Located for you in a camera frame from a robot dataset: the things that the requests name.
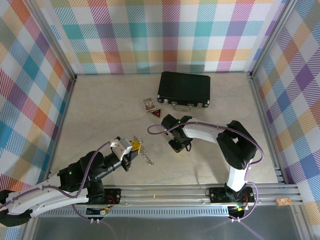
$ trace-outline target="beige floor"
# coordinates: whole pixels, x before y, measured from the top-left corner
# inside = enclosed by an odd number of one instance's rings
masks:
[[[161,117],[190,115],[216,124],[240,121],[265,151],[265,161],[252,167],[249,180],[276,183],[273,163],[258,118],[245,73],[212,73],[211,103],[208,108],[178,112],[172,105],[156,102]],[[117,169],[103,179],[106,185],[225,183],[229,166],[218,145],[194,139],[191,152],[175,153],[164,134],[150,135],[147,127],[161,119],[146,113],[142,99],[156,100],[160,74],[81,75],[78,77],[63,125],[52,173],[76,162],[88,152],[117,136],[143,138],[144,147],[154,161],[149,166],[141,156],[128,172]],[[110,153],[106,148],[105,155]]]

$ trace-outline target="yellow object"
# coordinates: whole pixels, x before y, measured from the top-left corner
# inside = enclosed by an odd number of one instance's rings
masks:
[[[142,146],[141,142],[131,141],[131,145],[132,145],[131,151],[134,152],[134,151],[138,150],[138,154],[139,154],[141,146]]]
[[[278,206],[292,205],[292,201],[290,197],[277,198],[276,203],[278,204]]]

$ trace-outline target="wire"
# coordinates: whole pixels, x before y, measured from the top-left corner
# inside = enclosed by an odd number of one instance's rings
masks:
[[[203,126],[207,126],[207,127],[211,127],[211,128],[215,128],[215,129],[224,129],[224,130],[228,130],[230,132],[233,132],[233,133],[236,133],[238,134],[239,136],[243,137],[244,139],[248,140],[249,142],[251,142],[252,144],[254,144],[256,146],[257,149],[259,149],[260,153],[261,153],[261,158],[255,162],[252,162],[252,163],[249,163],[248,166],[247,166],[247,169],[246,169],[246,172],[245,172],[245,176],[244,176],[244,180],[247,184],[251,184],[254,186],[255,188],[255,191],[256,191],[256,198],[255,198],[255,202],[253,204],[253,207],[252,209],[248,212],[247,215],[243,216],[242,218],[239,218],[238,220],[243,220],[247,217],[249,217],[252,212],[255,210],[256,208],[256,205],[257,205],[257,202],[258,202],[258,198],[259,198],[259,193],[258,193],[258,188],[257,188],[257,185],[254,183],[254,182],[247,182],[247,178],[248,178],[248,172],[249,172],[249,169],[251,169],[251,166],[254,165],[254,164],[258,164],[260,162],[262,162],[264,159],[265,159],[265,153],[263,151],[263,149],[258,145],[258,143],[253,140],[251,137],[243,134],[242,132],[238,131],[238,130],[235,130],[233,128],[230,128],[230,127],[227,127],[227,126],[219,126],[219,125],[215,125],[215,124],[211,124],[211,123],[206,123],[206,122],[198,122],[198,121],[188,121],[188,122],[184,122],[184,123],[180,123],[180,124],[177,124],[167,130],[164,130],[164,131],[160,131],[160,132],[151,132],[150,131],[150,128],[154,128],[154,127],[164,127],[160,124],[155,124],[155,125],[151,125],[147,128],[147,132],[151,135],[159,135],[159,134],[164,134],[164,133],[168,133],[170,131],[172,131],[173,129],[176,129],[180,126],[184,126],[184,125],[203,125]]]
[[[94,152],[94,154],[91,156],[91,158],[90,158],[90,160],[89,160],[89,163],[88,163],[88,165],[87,165],[87,167],[86,167],[86,169],[85,169],[85,172],[84,172],[84,175],[83,175],[83,178],[82,178],[81,185],[80,185],[79,190],[78,190],[78,192],[76,193],[76,195],[70,195],[70,194],[64,192],[63,190],[61,190],[60,188],[58,188],[58,187],[56,187],[56,186],[43,186],[42,188],[37,187],[37,188],[34,188],[34,189],[31,189],[31,190],[25,191],[25,192],[23,192],[23,193],[15,196],[15,197],[12,198],[11,200],[9,200],[9,201],[7,201],[6,203],[2,204],[2,205],[0,206],[0,209],[6,207],[6,206],[9,205],[10,203],[13,203],[15,200],[17,200],[17,199],[19,199],[19,198],[21,198],[21,197],[23,197],[23,196],[25,196],[25,195],[27,195],[27,194],[30,194],[30,193],[33,193],[33,192],[36,192],[36,191],[39,191],[39,190],[42,190],[42,189],[54,189],[54,190],[57,190],[58,192],[60,192],[61,194],[63,194],[64,196],[66,196],[66,197],[68,197],[68,198],[70,198],[70,199],[76,199],[76,198],[80,195],[81,191],[82,191],[83,188],[84,188],[85,182],[86,182],[87,177],[88,177],[89,169],[90,169],[91,164],[92,164],[92,162],[94,161],[96,155],[98,154],[98,152],[99,152],[101,149],[103,149],[105,146],[107,146],[107,145],[109,145],[109,144],[110,144],[110,141],[104,143],[104,144],[101,145],[101,146]]]
[[[107,198],[111,198],[112,199],[112,201],[113,201],[113,205],[111,206],[111,207],[109,207],[109,208],[112,208],[116,203],[115,203],[115,199],[114,199],[114,197],[113,196],[111,196],[111,195],[107,195],[106,196]]]
[[[248,203],[248,196],[246,194],[243,194],[245,200],[246,200],[246,203]]]
[[[147,132],[151,135],[159,135],[159,134],[165,134],[165,133],[168,133],[170,131],[172,131],[173,129],[176,129],[180,126],[184,126],[184,125],[203,125],[203,126],[207,126],[207,127],[210,127],[210,128],[214,128],[214,129],[223,129],[223,130],[228,130],[230,132],[233,132],[233,133],[236,133],[238,134],[239,136],[243,137],[244,139],[248,140],[249,142],[251,142],[253,145],[256,146],[257,149],[259,149],[259,151],[261,152],[261,158],[255,162],[251,162],[248,164],[247,168],[246,168],[246,172],[245,172],[245,176],[244,176],[244,180],[247,181],[248,179],[248,172],[249,170],[251,169],[251,166],[254,165],[254,164],[258,164],[260,162],[262,162],[264,159],[265,159],[265,153],[263,151],[263,149],[258,145],[258,143],[253,140],[251,137],[243,134],[242,132],[238,131],[238,130],[235,130],[233,128],[230,128],[230,127],[227,127],[227,126],[219,126],[219,125],[216,125],[216,124],[211,124],[211,123],[206,123],[206,122],[201,122],[201,121],[188,121],[188,122],[184,122],[184,123],[179,123],[167,130],[164,130],[164,131],[160,131],[160,132],[151,132],[150,131],[150,128],[154,128],[154,127],[164,127],[160,124],[155,124],[155,125],[151,125],[147,128]]]
[[[238,218],[235,218],[234,216],[231,216],[231,215],[230,215],[230,217],[233,218],[233,219],[236,219],[236,220],[239,220],[239,221],[240,221],[240,220],[243,220],[243,219],[249,217],[249,216],[252,214],[252,212],[255,210],[255,208],[256,208],[256,205],[257,205],[257,202],[258,202],[258,198],[259,198],[258,187],[257,187],[257,185],[256,185],[254,182],[251,182],[251,181],[249,181],[248,184],[253,185],[254,188],[255,188],[255,191],[256,191],[256,193],[255,193],[255,194],[256,194],[256,197],[255,197],[254,204],[253,204],[251,210],[248,212],[248,214],[245,215],[245,216],[243,216],[243,217],[241,217],[241,218],[239,218],[239,219],[238,219]]]
[[[96,209],[87,207],[86,210],[88,210],[88,211],[90,211],[92,213],[100,213],[100,211],[103,210],[103,209],[96,210]]]
[[[185,146],[185,150],[187,152],[190,152],[191,151],[191,147],[192,147],[191,142],[187,146]]]
[[[211,196],[207,194],[207,191],[208,191],[208,190],[209,190],[209,188],[208,188],[207,190],[205,190],[204,194],[205,194],[207,197],[211,198]]]
[[[72,206],[73,210],[75,211],[75,213],[76,213],[80,218],[82,218],[82,219],[84,219],[84,220],[87,220],[87,221],[91,221],[90,219],[86,218],[85,216],[82,216],[82,215],[80,214],[80,212],[78,212],[78,210],[76,209],[76,207],[75,207],[74,204],[72,204],[71,206]]]

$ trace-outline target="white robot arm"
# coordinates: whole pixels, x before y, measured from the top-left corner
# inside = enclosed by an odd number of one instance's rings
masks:
[[[15,227],[46,211],[72,204],[108,203],[101,179],[121,166],[128,171],[139,154],[126,138],[117,137],[108,144],[112,153],[107,156],[99,149],[91,151],[35,186],[18,192],[0,191],[0,224]]]
[[[223,130],[221,129],[216,129],[204,125],[186,125],[183,128],[183,131],[188,138],[202,139],[214,144],[218,144],[218,134],[223,132]],[[245,169],[236,169],[230,165],[229,176],[226,185],[233,191],[239,192],[246,184],[245,176],[247,169],[248,165],[245,167]]]
[[[163,118],[161,125],[173,135],[169,144],[177,153],[184,148],[190,151],[193,138],[218,144],[230,165],[229,177],[225,184],[226,195],[233,202],[241,196],[246,187],[248,168],[257,147],[248,140],[254,141],[240,122],[233,120],[227,126],[220,125],[214,128],[212,124],[200,122],[191,116],[175,119],[168,114]]]

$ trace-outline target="plaid wall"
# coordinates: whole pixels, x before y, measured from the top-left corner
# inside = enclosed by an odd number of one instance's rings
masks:
[[[71,86],[23,0],[0,1],[0,191],[44,178]],[[20,228],[0,225],[0,239]]]
[[[320,236],[320,0],[300,0],[257,84],[280,156]]]
[[[274,29],[274,27],[276,26],[276,23],[277,23],[277,20],[280,16],[280,14],[282,13],[282,10],[284,9],[286,3],[288,2],[288,0],[281,0],[281,3],[279,4],[279,7],[277,9],[277,11],[275,12],[275,15],[273,16],[273,19],[267,29],[267,31],[265,32],[264,34],[264,37],[262,39],[262,41],[260,42],[260,45],[259,45],[259,48],[258,50],[256,51],[255,55],[254,55],[254,58],[253,58],[253,61],[251,62],[251,65],[250,65],[250,68],[249,68],[249,72],[251,72],[262,52],[262,50],[264,49],[265,45],[266,45],[266,42],[272,32],[272,30]]]
[[[75,72],[128,74],[248,71],[285,0],[37,2]]]

